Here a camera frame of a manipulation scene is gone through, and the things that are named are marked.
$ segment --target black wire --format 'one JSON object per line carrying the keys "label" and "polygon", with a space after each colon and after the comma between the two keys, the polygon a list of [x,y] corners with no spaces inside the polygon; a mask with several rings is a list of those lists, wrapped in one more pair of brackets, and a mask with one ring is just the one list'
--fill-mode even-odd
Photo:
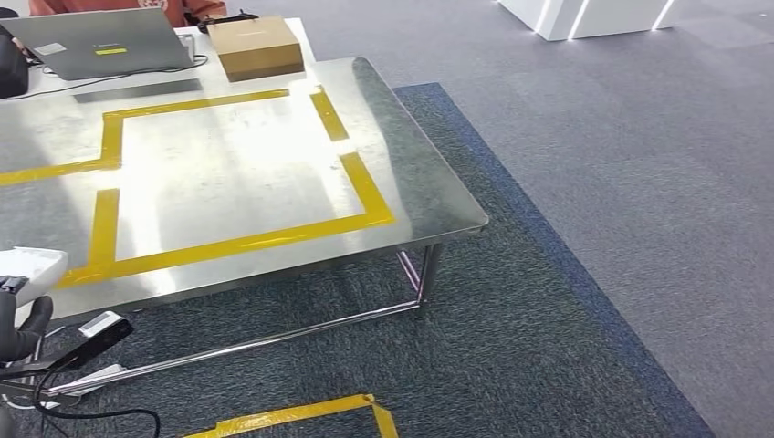
{"label": "black wire", "polygon": [[[57,381],[57,377],[59,377],[59,374],[54,375],[54,377],[51,378],[51,385],[54,385],[54,382]],[[46,438],[46,424],[50,424],[51,427],[56,429],[59,434],[64,436],[65,438],[70,438],[70,435],[68,435],[67,432],[62,430],[61,427],[59,427],[58,424],[56,424],[53,420],[48,418],[45,414],[40,414],[40,438]]]}
{"label": "black wire", "polygon": [[69,365],[69,362],[55,370],[50,370],[49,372],[46,373],[45,376],[43,376],[43,379],[41,379],[35,386],[35,391],[33,392],[33,395],[32,395],[32,401],[34,403],[35,409],[37,409],[40,413],[51,417],[63,418],[65,420],[94,420],[98,418],[133,415],[135,413],[150,415],[153,418],[153,422],[155,425],[153,438],[159,438],[159,435],[161,435],[162,433],[162,419],[161,417],[159,417],[158,413],[151,411],[149,409],[127,409],[125,411],[103,412],[103,413],[65,413],[65,412],[52,411],[46,406],[44,406],[43,403],[40,401],[40,392],[43,390],[43,385],[46,384],[46,381],[48,381],[48,379],[52,375],[54,375],[54,373],[64,369],[65,367],[67,367],[67,365]]}
{"label": "black wire", "polygon": [[91,82],[87,82],[85,84],[80,84],[80,85],[74,85],[72,87],[67,87],[65,89],[52,89],[50,91],[40,91],[39,93],[29,94],[29,95],[26,95],[26,96],[18,96],[18,97],[15,97],[15,98],[5,98],[5,100],[29,99],[29,98],[33,98],[35,96],[42,96],[44,94],[59,93],[59,91],[67,91],[69,89],[79,89],[81,87],[87,87],[89,85],[99,84],[100,82],[105,82],[107,80],[128,78],[129,76],[140,75],[142,73],[177,73],[179,71],[190,70],[191,68],[201,67],[204,64],[206,64],[207,61],[210,60],[210,58],[207,55],[193,55],[193,59],[194,60],[196,60],[196,59],[203,59],[204,61],[202,61],[202,62],[200,62],[198,64],[194,63],[190,67],[161,68],[161,69],[158,69],[158,68],[146,68],[144,70],[135,70],[135,71],[131,71],[129,73],[125,73],[123,75],[111,76],[110,78],[102,78],[102,79],[92,80]]}
{"label": "black wire", "polygon": [[56,423],[55,423],[53,420],[51,420],[50,418],[48,418],[48,416],[47,416],[47,415],[45,415],[45,414],[41,414],[41,418],[43,419],[43,422],[44,422],[43,424],[44,424],[44,426],[40,428],[40,431],[41,431],[41,433],[40,433],[40,438],[45,438],[45,432],[46,432],[45,425],[46,425],[46,423],[48,423],[48,424],[49,424],[51,427],[53,427],[54,429],[56,429],[56,430],[57,430],[57,432],[59,432],[59,433],[60,433],[62,436],[64,436],[65,438],[70,438],[70,435],[68,435],[68,433],[67,433],[67,432],[63,431],[63,430],[62,430],[62,428],[61,428],[61,427],[59,427],[59,426],[58,426],[58,425],[57,425],[57,424],[56,424]]}

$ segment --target laptop lid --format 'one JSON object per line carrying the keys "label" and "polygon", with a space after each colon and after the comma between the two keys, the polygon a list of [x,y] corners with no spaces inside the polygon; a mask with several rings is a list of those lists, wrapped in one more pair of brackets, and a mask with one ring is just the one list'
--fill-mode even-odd
{"label": "laptop lid", "polygon": [[194,64],[159,7],[10,18],[0,23],[67,80]]}

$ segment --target yellow tape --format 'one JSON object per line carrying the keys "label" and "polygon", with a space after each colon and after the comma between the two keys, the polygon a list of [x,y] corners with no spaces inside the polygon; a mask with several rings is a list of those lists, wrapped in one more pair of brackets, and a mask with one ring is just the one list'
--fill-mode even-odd
{"label": "yellow tape", "polygon": [[89,265],[109,263],[116,259],[119,196],[119,189],[97,192],[97,201],[94,205],[94,223],[91,226]]}
{"label": "yellow tape", "polygon": [[94,50],[94,53],[96,53],[97,55],[115,55],[117,53],[126,53],[126,52],[127,52],[127,49],[125,47]]}
{"label": "yellow tape", "polygon": [[26,183],[28,181],[42,180],[54,176],[69,175],[71,173],[96,171],[104,168],[103,160],[89,160],[87,162],[72,162],[59,164],[58,166],[36,167],[23,171],[0,173],[0,186]]}
{"label": "yellow tape", "polygon": [[319,117],[322,119],[322,124],[325,126],[325,130],[328,132],[328,136],[331,141],[346,140],[350,137],[347,130],[344,129],[344,124],[339,119],[339,114],[333,108],[333,104],[328,99],[328,94],[322,87],[319,90],[311,94],[312,103],[314,103],[315,109]]}
{"label": "yellow tape", "polygon": [[339,157],[341,164],[347,176],[350,177],[352,187],[358,194],[363,210],[379,224],[390,224],[394,222],[390,207],[382,198],[376,182],[373,181],[371,174],[362,162],[361,156],[357,152],[347,153]]}
{"label": "yellow tape", "polygon": [[[387,224],[391,220],[392,216],[385,218],[369,214],[357,214],[354,216],[341,217],[339,219],[331,219],[317,224],[308,224],[272,231],[261,235],[237,237],[236,239],[225,240],[222,242],[191,246],[147,256],[143,255],[126,260],[119,260],[114,263],[89,263],[87,266],[69,270],[59,282],[58,287],[81,286],[121,276],[133,276],[135,274],[154,271],[156,269],[188,265],[226,256],[235,256],[248,251],[293,244],[326,235],[337,235],[348,233],[350,231],[357,231],[370,226]],[[97,237],[94,240],[103,241],[103,238]]]}
{"label": "yellow tape", "polygon": [[152,114],[163,114],[165,112],[177,112],[187,110],[198,110],[201,108],[217,107],[220,105],[230,105],[233,103],[250,102],[254,100],[284,98],[290,95],[288,89],[272,89],[270,91],[260,91],[257,93],[237,94],[235,96],[223,96],[221,98],[188,100],[185,102],[166,103],[163,105],[153,105],[150,107],[140,107],[133,109],[123,109],[105,113],[106,116],[119,116],[124,119],[129,117],[150,116]]}
{"label": "yellow tape", "polygon": [[397,438],[398,432],[389,411],[376,404],[370,394],[358,394],[342,399],[323,401],[320,403],[297,406],[294,408],[280,409],[278,411],[257,413],[244,417],[237,417],[224,422],[218,422],[211,431],[195,433],[186,438],[223,438],[239,433],[263,429],[265,427],[282,424],[285,422],[297,422],[309,418],[331,415],[334,413],[351,411],[354,409],[371,406],[376,418],[379,433],[382,438]]}
{"label": "yellow tape", "polygon": [[[189,100],[106,112],[102,115],[102,145],[101,155],[98,160],[0,173],[0,186],[69,173],[119,169],[121,165],[123,120],[127,118],[196,110],[261,99],[282,98],[289,96],[289,93],[288,89],[274,89],[235,96]],[[330,140],[341,141],[348,139],[349,134],[333,108],[328,95],[325,93],[325,89],[318,87],[310,95],[310,98]],[[328,235],[348,233],[370,226],[393,223],[395,219],[392,216],[392,212],[382,198],[360,155],[357,152],[353,152],[341,155],[340,159],[345,172],[350,178],[352,187],[355,189],[355,193],[361,200],[364,214],[120,261],[115,261],[119,221],[119,189],[98,192],[88,264],[69,270],[59,282],[58,287],[79,286],[157,269],[188,265],[225,256],[235,256],[248,251],[287,245]]]}
{"label": "yellow tape", "polygon": [[120,168],[121,161],[121,143],[123,140],[123,118],[112,114],[102,115],[102,160],[106,165],[112,164],[114,167],[106,167],[103,170],[116,170]]}
{"label": "yellow tape", "polygon": [[395,421],[392,420],[390,411],[373,402],[373,416],[376,418],[376,425],[379,427],[379,435],[382,438],[398,438],[398,431],[395,429]]}

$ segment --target brown box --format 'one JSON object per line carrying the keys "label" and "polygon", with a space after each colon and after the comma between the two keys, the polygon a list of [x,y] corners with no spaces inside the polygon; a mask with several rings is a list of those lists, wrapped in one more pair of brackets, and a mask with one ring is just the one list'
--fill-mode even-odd
{"label": "brown box", "polygon": [[301,45],[280,16],[207,28],[229,82],[304,71]]}

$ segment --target metal plate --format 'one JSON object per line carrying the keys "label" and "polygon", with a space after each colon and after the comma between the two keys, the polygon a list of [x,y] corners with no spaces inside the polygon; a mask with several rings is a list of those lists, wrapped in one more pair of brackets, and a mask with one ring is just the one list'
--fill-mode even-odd
{"label": "metal plate", "polygon": [[486,224],[365,59],[170,87],[0,105],[0,237],[70,253],[57,318]]}

